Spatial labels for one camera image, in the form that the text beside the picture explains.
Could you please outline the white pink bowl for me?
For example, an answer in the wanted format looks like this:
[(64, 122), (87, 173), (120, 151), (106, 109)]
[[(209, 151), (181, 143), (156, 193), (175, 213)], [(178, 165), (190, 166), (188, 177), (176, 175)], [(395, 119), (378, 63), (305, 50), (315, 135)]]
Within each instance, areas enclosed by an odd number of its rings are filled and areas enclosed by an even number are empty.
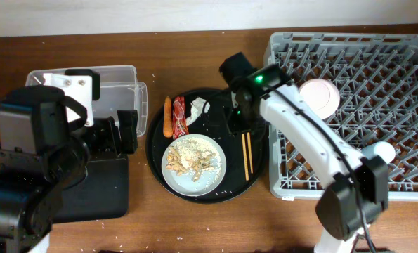
[(310, 79), (299, 87), (299, 94), (321, 119), (333, 115), (340, 103), (339, 90), (325, 79)]

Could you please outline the light blue cup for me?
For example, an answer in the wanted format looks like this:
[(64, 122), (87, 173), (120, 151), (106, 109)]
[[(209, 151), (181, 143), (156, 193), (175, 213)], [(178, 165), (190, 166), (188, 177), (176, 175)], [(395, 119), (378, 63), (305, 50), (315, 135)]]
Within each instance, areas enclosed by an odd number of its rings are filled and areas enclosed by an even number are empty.
[(366, 146), (361, 149), (361, 153), (367, 158), (371, 159), (376, 156), (385, 161), (385, 163), (390, 164), (396, 156), (396, 151), (394, 147), (388, 142), (377, 142), (372, 145)]

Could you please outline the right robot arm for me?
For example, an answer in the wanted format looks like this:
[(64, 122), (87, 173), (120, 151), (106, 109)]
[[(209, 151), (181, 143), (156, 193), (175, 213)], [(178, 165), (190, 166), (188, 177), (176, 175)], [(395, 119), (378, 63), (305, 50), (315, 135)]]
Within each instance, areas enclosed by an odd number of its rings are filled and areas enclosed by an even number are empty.
[(309, 163), (324, 188), (315, 212), (322, 224), (314, 252), (354, 252), (364, 238), (375, 252), (369, 227), (388, 209), (388, 166), (396, 151), (387, 142), (354, 148), (328, 127), (300, 97), (278, 65), (262, 69), (241, 59), (219, 72), (248, 125), (264, 119), (281, 131)]

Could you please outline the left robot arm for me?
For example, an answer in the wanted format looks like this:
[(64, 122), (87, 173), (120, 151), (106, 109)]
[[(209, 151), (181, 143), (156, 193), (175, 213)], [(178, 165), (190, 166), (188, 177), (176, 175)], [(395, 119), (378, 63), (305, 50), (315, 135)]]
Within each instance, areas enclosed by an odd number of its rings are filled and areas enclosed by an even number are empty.
[(56, 223), (127, 213), (137, 112), (86, 120), (86, 108), (52, 86), (0, 102), (0, 252), (45, 252)]

